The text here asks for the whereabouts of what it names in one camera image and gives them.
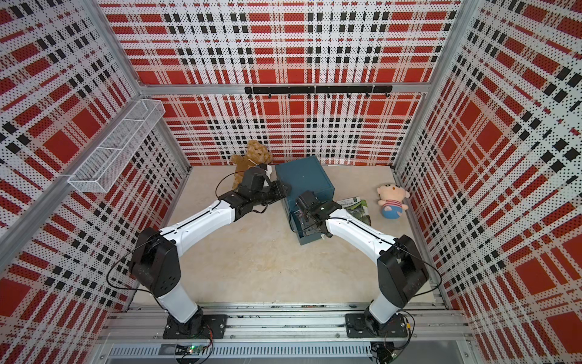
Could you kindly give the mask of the teal drawer cabinet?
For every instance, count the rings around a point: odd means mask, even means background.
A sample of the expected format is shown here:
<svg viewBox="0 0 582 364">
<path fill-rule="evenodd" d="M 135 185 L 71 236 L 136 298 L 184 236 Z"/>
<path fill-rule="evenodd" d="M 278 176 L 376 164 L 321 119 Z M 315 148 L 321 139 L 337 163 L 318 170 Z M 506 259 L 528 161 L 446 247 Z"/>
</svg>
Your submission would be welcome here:
<svg viewBox="0 0 582 364">
<path fill-rule="evenodd" d="M 316 156 L 276 165 L 274 170 L 277 180 L 291 187 L 281 202 L 293 231 L 298 230 L 296 214 L 299 208 L 296 199 L 301 194 L 312 191 L 319 201 L 333 199 L 335 187 Z"/>
</svg>

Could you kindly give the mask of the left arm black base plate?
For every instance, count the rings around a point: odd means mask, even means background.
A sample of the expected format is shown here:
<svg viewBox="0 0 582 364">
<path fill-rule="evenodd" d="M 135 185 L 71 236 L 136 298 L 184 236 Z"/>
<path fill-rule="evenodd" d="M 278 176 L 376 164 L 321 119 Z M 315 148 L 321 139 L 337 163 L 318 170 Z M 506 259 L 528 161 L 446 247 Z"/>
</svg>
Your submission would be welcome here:
<svg viewBox="0 0 582 364">
<path fill-rule="evenodd" d="M 168 317 L 162 338 L 172 339 L 222 339 L 227 326 L 227 315 L 195 314 L 188 322 L 181 323 L 172 315 Z"/>
</svg>

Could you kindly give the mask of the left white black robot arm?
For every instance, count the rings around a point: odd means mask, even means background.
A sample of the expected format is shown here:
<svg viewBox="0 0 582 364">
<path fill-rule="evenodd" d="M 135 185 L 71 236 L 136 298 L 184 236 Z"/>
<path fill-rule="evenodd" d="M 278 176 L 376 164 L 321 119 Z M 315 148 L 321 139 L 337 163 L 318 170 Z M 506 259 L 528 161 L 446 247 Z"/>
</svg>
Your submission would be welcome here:
<svg viewBox="0 0 582 364">
<path fill-rule="evenodd" d="M 129 264 L 130 273 L 165 309 L 182 332 L 192 331 L 202 320 L 202 309 L 181 283 L 180 257 L 218 229 L 240 220 L 257 206 L 264 208 L 285 199 L 292 188 L 271 179 L 271 167 L 246 170 L 233 190 L 217 197 L 208 208 L 158 231 L 148 227 L 138 236 Z"/>
</svg>

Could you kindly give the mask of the green white seed bag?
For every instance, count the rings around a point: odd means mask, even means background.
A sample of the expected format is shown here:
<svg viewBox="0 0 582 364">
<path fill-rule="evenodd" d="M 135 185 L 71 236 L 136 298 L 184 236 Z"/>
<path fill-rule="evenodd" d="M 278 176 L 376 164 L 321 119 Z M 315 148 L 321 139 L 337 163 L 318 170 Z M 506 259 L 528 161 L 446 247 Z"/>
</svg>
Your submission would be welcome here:
<svg viewBox="0 0 582 364">
<path fill-rule="evenodd" d="M 366 200 L 363 200 L 360 197 L 338 200 L 337 203 L 350 212 L 362 213 L 364 215 L 368 214 L 368 204 Z"/>
</svg>

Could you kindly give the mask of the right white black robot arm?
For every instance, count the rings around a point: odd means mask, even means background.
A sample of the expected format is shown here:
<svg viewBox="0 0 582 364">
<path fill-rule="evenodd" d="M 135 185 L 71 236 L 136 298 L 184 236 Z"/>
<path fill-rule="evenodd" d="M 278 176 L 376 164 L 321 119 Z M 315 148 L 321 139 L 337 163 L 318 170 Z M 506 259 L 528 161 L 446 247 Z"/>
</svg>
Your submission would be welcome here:
<svg viewBox="0 0 582 364">
<path fill-rule="evenodd" d="M 430 265 L 421 258 L 412 238 L 384 234 L 353 217 L 340 204 L 321 202 L 312 191 L 301 194 L 296 203 L 321 233 L 347 241 L 376 265 L 379 294 L 366 309 L 369 323 L 386 324 L 429 281 Z"/>
</svg>

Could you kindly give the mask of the dark green seed bag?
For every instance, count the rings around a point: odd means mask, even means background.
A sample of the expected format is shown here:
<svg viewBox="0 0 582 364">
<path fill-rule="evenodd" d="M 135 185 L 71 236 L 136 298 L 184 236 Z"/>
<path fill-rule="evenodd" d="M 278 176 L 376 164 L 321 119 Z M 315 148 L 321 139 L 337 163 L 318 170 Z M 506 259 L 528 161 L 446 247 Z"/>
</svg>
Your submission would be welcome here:
<svg viewBox="0 0 582 364">
<path fill-rule="evenodd" d="M 358 205 L 353 209 L 350 209 L 350 214 L 357 218 L 359 221 L 371 226 L 371 216 L 369 215 L 368 208 L 366 206 Z"/>
</svg>

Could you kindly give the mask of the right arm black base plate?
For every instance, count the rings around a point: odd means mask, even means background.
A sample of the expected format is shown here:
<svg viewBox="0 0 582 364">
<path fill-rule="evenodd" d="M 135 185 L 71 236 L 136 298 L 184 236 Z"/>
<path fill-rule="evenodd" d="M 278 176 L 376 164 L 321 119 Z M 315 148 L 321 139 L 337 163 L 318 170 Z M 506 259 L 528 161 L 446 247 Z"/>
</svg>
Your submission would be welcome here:
<svg viewBox="0 0 582 364">
<path fill-rule="evenodd" d="M 348 338 L 407 338 L 406 320 L 398 313 L 387 322 L 379 323 L 368 311 L 345 314 Z"/>
</svg>

